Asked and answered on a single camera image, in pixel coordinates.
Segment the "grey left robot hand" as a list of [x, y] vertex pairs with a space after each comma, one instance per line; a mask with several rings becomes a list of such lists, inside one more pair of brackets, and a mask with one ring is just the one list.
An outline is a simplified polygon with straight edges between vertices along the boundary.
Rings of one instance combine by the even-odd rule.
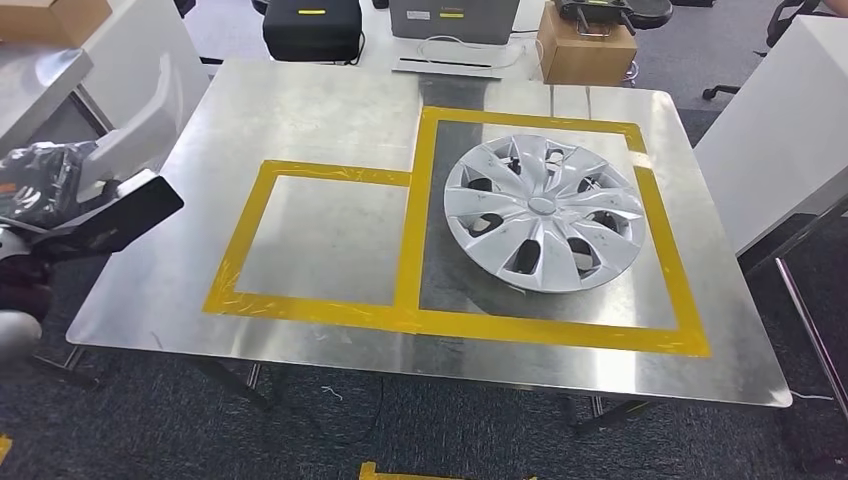
[[77, 201], [93, 141], [37, 142], [1, 159], [1, 216], [51, 229], [83, 213]]

